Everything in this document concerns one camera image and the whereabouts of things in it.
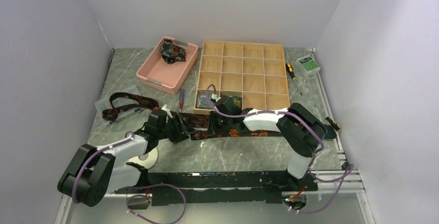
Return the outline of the red patterned dark tie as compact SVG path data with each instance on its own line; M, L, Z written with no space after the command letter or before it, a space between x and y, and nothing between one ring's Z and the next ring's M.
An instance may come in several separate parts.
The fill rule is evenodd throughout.
M119 107L114 105L114 101L118 98L124 98L134 101L134 103L125 104ZM154 110L159 107L158 101L144 97L141 95L135 95L127 92L116 92L109 97L110 108L101 111L102 119L106 121L116 121L120 113L127 112L132 109L149 109ZM208 128L210 117L203 114L192 114L183 112L173 112L173 115L179 115L183 120L191 127L194 128Z

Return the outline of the orange floral dark tie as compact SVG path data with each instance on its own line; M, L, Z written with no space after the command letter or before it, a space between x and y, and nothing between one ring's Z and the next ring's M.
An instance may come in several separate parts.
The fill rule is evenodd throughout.
M281 131L271 130L254 130L251 131L247 128L212 128L209 127L206 130L196 130L192 134L193 140L204 140L213 138L227 138L227 137L284 137L285 135L310 135L310 132L303 126L297 126L296 128L282 129Z

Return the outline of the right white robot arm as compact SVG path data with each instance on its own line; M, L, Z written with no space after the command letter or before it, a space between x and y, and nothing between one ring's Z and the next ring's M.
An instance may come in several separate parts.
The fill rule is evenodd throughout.
M213 111L226 120L238 123L250 132L271 131L280 133L293 150L285 176L286 186L298 190L305 184L305 174L312 165L315 154L324 148L323 139L328 128L303 105L295 102L278 110L241 110L231 97L221 97L209 103Z

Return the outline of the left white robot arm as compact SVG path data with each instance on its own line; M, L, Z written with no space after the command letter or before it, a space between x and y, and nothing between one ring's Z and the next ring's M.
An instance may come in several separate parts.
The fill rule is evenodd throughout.
M119 141L103 146L80 146L61 176L57 190L75 203L90 207L108 192L120 189L144 192L150 184L149 170L131 159L147 155L160 140L188 139L188 128L180 113L153 110L140 129L127 132Z

